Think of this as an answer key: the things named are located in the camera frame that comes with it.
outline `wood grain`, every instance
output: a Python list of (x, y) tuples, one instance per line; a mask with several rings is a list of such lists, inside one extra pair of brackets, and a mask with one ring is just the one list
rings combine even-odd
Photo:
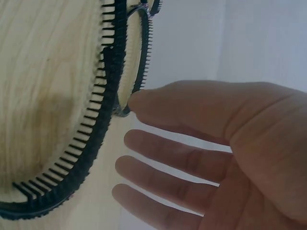
[[(94, 77), (100, 0), (0, 0), (0, 197), (61, 154), (83, 114)], [(130, 118), (113, 118), (91, 174), (73, 199), (46, 217), (0, 219), (0, 230), (118, 229), (111, 197), (121, 178)]]

